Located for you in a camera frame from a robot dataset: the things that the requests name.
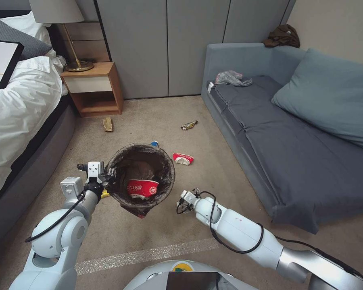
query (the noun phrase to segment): lamp shade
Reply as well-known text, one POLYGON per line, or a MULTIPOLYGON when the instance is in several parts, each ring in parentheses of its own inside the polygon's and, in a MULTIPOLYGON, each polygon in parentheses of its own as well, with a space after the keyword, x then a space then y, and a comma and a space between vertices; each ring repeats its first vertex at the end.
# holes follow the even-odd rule
POLYGON ((84 20, 75 0, 29 0, 38 23, 72 23, 84 20))

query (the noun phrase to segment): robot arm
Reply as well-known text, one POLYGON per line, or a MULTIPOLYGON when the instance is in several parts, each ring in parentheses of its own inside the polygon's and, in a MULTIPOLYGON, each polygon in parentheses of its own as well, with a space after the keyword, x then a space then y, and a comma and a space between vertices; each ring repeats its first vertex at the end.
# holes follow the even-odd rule
POLYGON ((285 278, 304 283, 311 273, 309 289, 363 290, 363 280, 359 277, 313 251, 295 251, 282 246, 271 232, 257 223, 216 202, 214 205, 211 197, 200 198, 198 189, 194 193, 183 191, 181 201, 192 207, 196 218, 207 226, 210 226, 214 206, 212 229, 239 251, 258 245, 263 234, 258 247, 247 255, 261 266, 277 270, 285 278))
POLYGON ((60 183, 66 198, 63 208, 44 217, 27 239, 32 243, 31 250, 23 272, 14 280, 10 290, 75 288, 77 272, 74 267, 79 248, 100 200, 104 188, 102 182, 107 181, 103 162, 78 164, 77 167, 88 175, 85 187, 80 177, 68 177, 60 183))

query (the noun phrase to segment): blue cushion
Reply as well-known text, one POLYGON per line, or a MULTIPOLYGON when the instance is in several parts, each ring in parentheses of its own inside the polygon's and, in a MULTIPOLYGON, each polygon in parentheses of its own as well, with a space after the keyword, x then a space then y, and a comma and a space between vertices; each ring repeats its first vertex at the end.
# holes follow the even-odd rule
POLYGON ((363 147, 363 64, 309 49, 272 103, 363 147))

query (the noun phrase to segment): sofa cushion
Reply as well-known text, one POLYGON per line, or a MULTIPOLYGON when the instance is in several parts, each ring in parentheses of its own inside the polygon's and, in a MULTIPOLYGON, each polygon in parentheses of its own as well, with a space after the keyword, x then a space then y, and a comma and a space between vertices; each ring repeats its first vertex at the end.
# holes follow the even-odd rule
POLYGON ((363 147, 363 65, 309 49, 272 102, 363 147))
POLYGON ((363 148, 273 105, 280 88, 273 79, 253 81, 245 88, 216 85, 211 95, 273 188, 273 221, 316 233, 321 222, 363 212, 363 148))

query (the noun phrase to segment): sofa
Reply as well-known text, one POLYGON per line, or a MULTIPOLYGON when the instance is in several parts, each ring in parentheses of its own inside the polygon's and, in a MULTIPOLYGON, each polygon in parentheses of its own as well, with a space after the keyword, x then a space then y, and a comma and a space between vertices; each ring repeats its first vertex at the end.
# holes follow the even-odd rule
POLYGON ((272 222, 316 234, 321 223, 363 213, 363 148, 271 102, 305 53, 262 43, 208 45, 201 96, 272 222), (226 70, 253 84, 212 87, 226 70))

